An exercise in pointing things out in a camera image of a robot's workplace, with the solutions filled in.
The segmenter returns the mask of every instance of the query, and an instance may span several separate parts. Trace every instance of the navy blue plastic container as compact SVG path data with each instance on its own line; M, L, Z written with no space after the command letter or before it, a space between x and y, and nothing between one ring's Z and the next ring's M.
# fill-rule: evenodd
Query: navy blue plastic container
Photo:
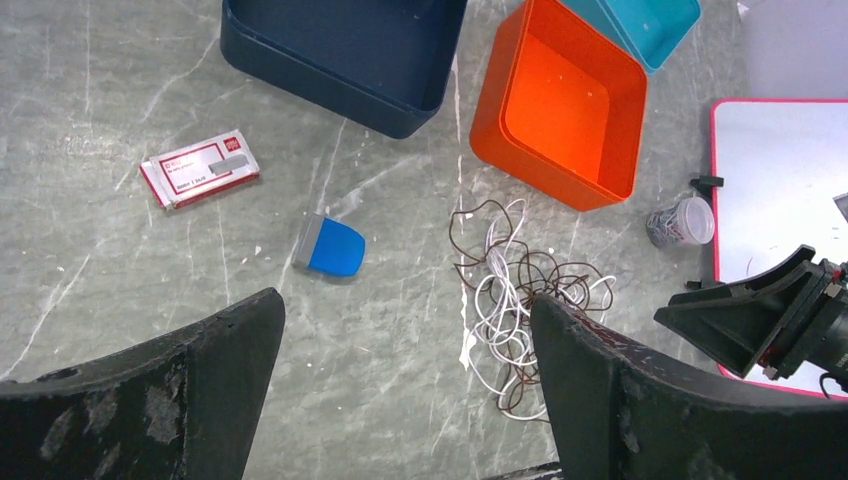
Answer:
M442 105L467 0L224 0L235 68L392 138Z

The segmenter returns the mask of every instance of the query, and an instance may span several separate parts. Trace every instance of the teal plastic container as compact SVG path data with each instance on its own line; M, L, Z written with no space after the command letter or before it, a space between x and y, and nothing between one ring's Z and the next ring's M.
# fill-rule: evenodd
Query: teal plastic container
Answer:
M623 48L645 71L659 70L701 18L698 0L561 0Z

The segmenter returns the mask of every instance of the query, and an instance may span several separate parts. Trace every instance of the red and white box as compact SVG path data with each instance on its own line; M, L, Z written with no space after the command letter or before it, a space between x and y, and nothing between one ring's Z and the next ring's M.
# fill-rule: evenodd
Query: red and white box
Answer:
M259 178L259 164L238 130L150 157L140 168L166 210Z

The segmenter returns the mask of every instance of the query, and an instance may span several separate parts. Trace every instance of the gray marble surface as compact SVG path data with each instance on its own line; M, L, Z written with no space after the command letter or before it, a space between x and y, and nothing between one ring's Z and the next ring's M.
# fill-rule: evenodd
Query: gray marble surface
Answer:
M528 199L525 240L618 276L608 325L697 363L651 317L699 276L699 252L655 250L642 222L705 167L710 105L746 93L735 2L701 3L698 27L651 80L636 193L578 215L468 146L515 0L469 2L444 106L405 141L228 66L219 2L4 0L0 377L107 355L274 286L288 320L245 478L473 478L553 458L548 427L500 416L457 360L448 216L460 198ZM139 162L233 128L262 180L160 211ZM368 239L355 281L289 266L306 211ZM484 227L468 220L464 238L482 242Z

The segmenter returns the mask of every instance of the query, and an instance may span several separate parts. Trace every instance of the red logo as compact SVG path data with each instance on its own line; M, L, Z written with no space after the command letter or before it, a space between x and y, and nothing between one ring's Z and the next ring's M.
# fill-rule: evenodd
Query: red logo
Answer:
M224 140L224 146L227 147L228 152L235 152L241 148L241 144L238 143L238 138L236 137L230 137Z

